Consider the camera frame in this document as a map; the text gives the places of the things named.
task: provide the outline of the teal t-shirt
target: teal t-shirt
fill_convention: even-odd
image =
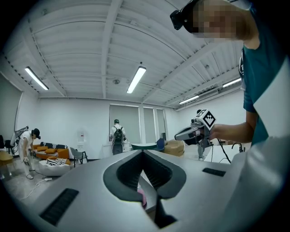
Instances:
[[[267,25],[257,17],[256,10],[251,8],[250,11],[259,30],[260,45],[257,49],[243,47],[243,81],[245,85],[244,109],[249,112],[256,112],[254,103],[274,80],[282,66],[286,54],[283,52],[277,39],[273,36]],[[252,145],[264,141],[267,138],[268,133],[260,117],[258,117]]]

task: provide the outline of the person bending over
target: person bending over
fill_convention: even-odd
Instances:
[[[204,155],[203,155],[204,150],[205,149],[200,144],[198,144],[198,160],[200,160],[200,161],[203,161],[203,159],[204,159]]]
[[[33,151],[33,141],[39,138],[39,129],[28,130],[21,134],[19,140],[19,157],[23,165],[25,175],[28,179],[33,179],[33,176],[29,174],[29,171],[34,171],[34,163],[31,162],[32,157],[28,151],[29,148]]]

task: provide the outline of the man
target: man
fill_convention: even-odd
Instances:
[[[193,0],[185,6],[181,17],[183,26],[192,34],[244,42],[242,89],[246,122],[232,126],[215,124],[210,139],[252,145],[266,140],[268,133],[257,113],[261,108],[257,110],[255,103],[265,95],[282,64],[289,62],[270,29],[253,7],[242,10],[224,0]]]
[[[21,163],[23,164],[25,175],[28,179],[33,179],[33,176],[29,174],[29,171],[34,171],[34,163],[31,162],[32,157],[28,151],[28,148],[31,148],[33,151],[33,141],[36,138],[39,138],[40,132],[39,129],[35,128],[34,130],[28,130],[23,132],[20,135],[19,140],[19,156]]]
[[[205,149],[200,144],[198,144],[198,160],[199,161],[203,161],[203,159],[204,159],[204,155],[203,155],[204,150]]]
[[[114,126],[110,131],[110,140],[112,141],[113,155],[123,152],[123,141],[125,140],[126,134],[125,129],[120,126],[119,120],[114,120]]]

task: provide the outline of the window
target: window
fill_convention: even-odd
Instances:
[[[157,109],[157,119],[158,119],[158,128],[159,128],[159,136],[160,136],[161,133],[166,133],[163,110]]]
[[[128,141],[140,143],[139,108],[133,106],[110,105],[110,128],[114,126],[114,120],[120,121],[120,126],[125,129]]]
[[[144,123],[145,123],[146,143],[155,143],[156,138],[155,138],[153,109],[144,108]]]

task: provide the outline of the fluorescent light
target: fluorescent light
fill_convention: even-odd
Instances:
[[[136,85],[138,84],[138,82],[140,81],[140,79],[142,78],[142,76],[144,75],[144,73],[146,72],[146,68],[139,66],[138,70],[133,78],[133,81],[131,82],[127,93],[132,93],[136,87]]]
[[[231,82],[229,82],[229,83],[224,84],[222,87],[223,87],[223,88],[224,88],[224,87],[227,87],[227,86],[232,85],[232,84],[234,84],[234,83],[240,82],[241,80],[242,80],[242,79],[238,78],[238,79],[236,79],[236,80],[233,80],[233,81],[231,81]]]
[[[181,104],[184,104],[184,103],[187,103],[187,102],[190,102],[191,100],[196,99],[196,98],[199,98],[199,96],[194,96],[194,97],[191,97],[191,98],[189,98],[189,99],[186,99],[186,100],[180,102],[180,105],[181,105]]]
[[[25,71],[45,90],[48,90],[48,87],[35,75],[30,67],[26,67]]]

